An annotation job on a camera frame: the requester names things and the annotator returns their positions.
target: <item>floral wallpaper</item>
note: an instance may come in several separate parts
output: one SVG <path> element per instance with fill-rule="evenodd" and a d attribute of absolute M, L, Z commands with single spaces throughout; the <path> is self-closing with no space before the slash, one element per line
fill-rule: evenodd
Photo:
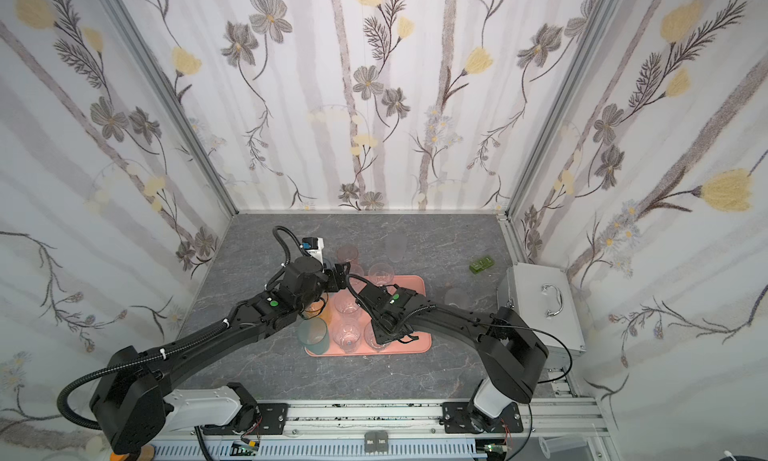
<path fill-rule="evenodd" d="M 622 0 L 533 188 L 624 459 L 765 457 L 768 0 Z"/>
<path fill-rule="evenodd" d="M 92 459 L 59 390 L 176 336 L 230 217 L 98 0 L 0 4 L 0 457 Z"/>
<path fill-rule="evenodd" d="M 241 210 L 506 208 L 598 0 L 123 0 Z"/>

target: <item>gray marble tabletop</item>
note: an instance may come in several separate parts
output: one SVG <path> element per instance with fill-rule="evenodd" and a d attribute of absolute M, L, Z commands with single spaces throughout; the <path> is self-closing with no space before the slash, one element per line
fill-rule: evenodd
<path fill-rule="evenodd" d="M 356 245 L 360 265 L 391 264 L 396 274 L 424 278 L 426 295 L 442 302 L 448 289 L 471 296 L 475 311 L 496 311 L 496 287 L 512 260 L 493 215 L 238 215 L 223 240 L 181 335 L 222 318 L 233 303 L 254 296 L 283 261 L 272 236 L 282 225 L 297 237 L 322 237 L 327 254 Z M 385 237 L 408 237 L 406 256 L 392 263 Z M 472 274 L 468 265 L 485 255 L 495 265 Z M 471 397 L 485 377 L 479 356 L 466 344 L 441 334 L 421 354 L 311 357 L 296 340 L 296 325 L 216 361 L 183 388 L 242 383 L 256 399 L 425 399 Z M 552 397 L 540 385 L 536 397 Z"/>

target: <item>metal handle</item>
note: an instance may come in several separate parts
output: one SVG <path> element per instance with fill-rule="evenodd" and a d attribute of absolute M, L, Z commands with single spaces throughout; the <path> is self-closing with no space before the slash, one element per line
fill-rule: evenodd
<path fill-rule="evenodd" d="M 554 284 L 543 284 L 542 293 L 546 294 L 548 287 L 553 287 L 554 290 L 558 293 L 558 303 L 560 303 L 560 308 L 554 313 L 552 312 L 552 310 L 547 310 L 547 317 L 553 317 L 560 314 L 560 311 L 563 311 L 563 294 L 560 292 L 560 288 L 555 286 Z"/>

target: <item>robotic arm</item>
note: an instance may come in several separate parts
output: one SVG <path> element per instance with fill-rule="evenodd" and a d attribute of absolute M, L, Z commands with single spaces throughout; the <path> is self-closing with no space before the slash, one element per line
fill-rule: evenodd
<path fill-rule="evenodd" d="M 290 251 L 278 231 L 293 238 L 301 257 L 290 260 Z M 195 394 L 203 390 L 176 388 L 216 360 L 292 324 L 310 304 L 321 299 L 322 293 L 342 289 L 350 289 L 371 315 L 378 343 L 401 340 L 414 331 L 439 332 L 478 351 L 488 372 L 488 379 L 468 407 L 478 431 L 493 425 L 512 400 L 530 402 L 548 350 L 515 311 L 506 307 L 497 313 L 464 311 L 435 304 L 398 286 L 390 294 L 385 287 L 350 274 L 348 263 L 325 267 L 316 258 L 322 259 L 322 239 L 319 244 L 317 238 L 304 238 L 299 243 L 293 233 L 280 226 L 273 233 L 283 246 L 286 262 L 264 291 L 236 303 L 226 318 L 187 337 L 141 353 L 132 346 L 118 351 L 105 369 L 76 379 L 62 390 L 57 406 L 64 418 L 102 430 L 117 454 L 139 450 L 163 428 L 216 424 L 243 432 L 258 420 L 259 408 L 238 383 L 213 394 L 205 390 L 208 394 L 202 396 Z M 360 293 L 350 286 L 351 278 L 365 282 Z M 99 378 L 90 402 L 96 416 L 93 421 L 76 414 L 68 405 L 68 396 Z"/>

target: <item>black mounting plate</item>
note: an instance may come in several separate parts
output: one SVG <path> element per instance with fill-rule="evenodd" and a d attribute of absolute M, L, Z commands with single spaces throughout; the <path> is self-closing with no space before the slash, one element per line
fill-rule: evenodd
<path fill-rule="evenodd" d="M 443 425 L 446 428 L 446 434 L 478 434 L 478 431 L 469 420 L 469 412 L 466 403 L 443 403 L 442 404 Z M 502 415 L 486 433 L 504 433 L 502 419 L 507 424 L 510 433 L 522 433 L 523 421 L 520 419 L 520 409 L 517 403 L 510 403 L 502 411 Z"/>
<path fill-rule="evenodd" d="M 281 435 L 283 434 L 283 427 L 286 425 L 286 415 L 288 413 L 288 405 L 286 403 L 259 403 L 259 412 L 261 413 L 261 422 L 258 427 L 258 434 L 263 436 L 265 434 Z M 256 437 L 257 431 L 253 431 L 249 437 Z M 229 426 L 206 426 L 203 428 L 203 434 L 206 436 L 225 436 L 231 435 L 232 427 Z"/>

